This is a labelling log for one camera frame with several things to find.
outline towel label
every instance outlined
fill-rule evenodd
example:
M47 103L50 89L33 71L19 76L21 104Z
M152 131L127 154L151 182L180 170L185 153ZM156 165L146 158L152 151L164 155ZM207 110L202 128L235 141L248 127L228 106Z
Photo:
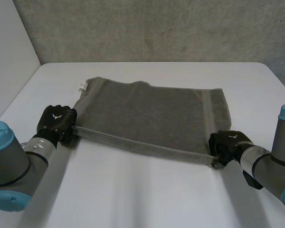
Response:
M79 89L86 90L86 88L87 88L87 83L86 83L86 82L80 82L79 85L78 85L78 88L79 88Z

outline white wall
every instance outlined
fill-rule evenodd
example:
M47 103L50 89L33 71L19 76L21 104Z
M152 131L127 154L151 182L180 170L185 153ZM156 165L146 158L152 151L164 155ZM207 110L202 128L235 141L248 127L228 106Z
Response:
M0 116L40 67L12 0L0 0Z

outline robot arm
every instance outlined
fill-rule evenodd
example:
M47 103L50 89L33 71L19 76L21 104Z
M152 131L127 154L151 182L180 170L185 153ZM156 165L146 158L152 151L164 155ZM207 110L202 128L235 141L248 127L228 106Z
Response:
M211 155L222 165L240 163L247 183L266 188L285 204L285 105L282 106L272 152L254 145L242 132L213 133L209 139Z
M71 140L77 112L67 106L49 106L24 148L6 123L0 121L0 209L24 210L31 201L58 142Z

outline white table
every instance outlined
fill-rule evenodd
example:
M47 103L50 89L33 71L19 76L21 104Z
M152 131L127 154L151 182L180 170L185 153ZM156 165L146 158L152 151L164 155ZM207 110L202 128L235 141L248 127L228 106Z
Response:
M20 142L48 105L73 106L78 84L101 76L153 86L223 88L232 129L270 150L285 87L260 63L51 63L30 79L1 120ZM240 166L223 171L119 150L81 139L59 147L24 212L0 211L0 227L285 227L285 206L246 184Z

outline towel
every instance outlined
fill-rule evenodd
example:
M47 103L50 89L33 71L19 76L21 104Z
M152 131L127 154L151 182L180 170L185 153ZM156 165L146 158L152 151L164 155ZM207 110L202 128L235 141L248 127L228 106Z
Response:
M152 86L88 79L74 108L74 134L127 151L222 168L210 155L211 133L231 119L222 89Z

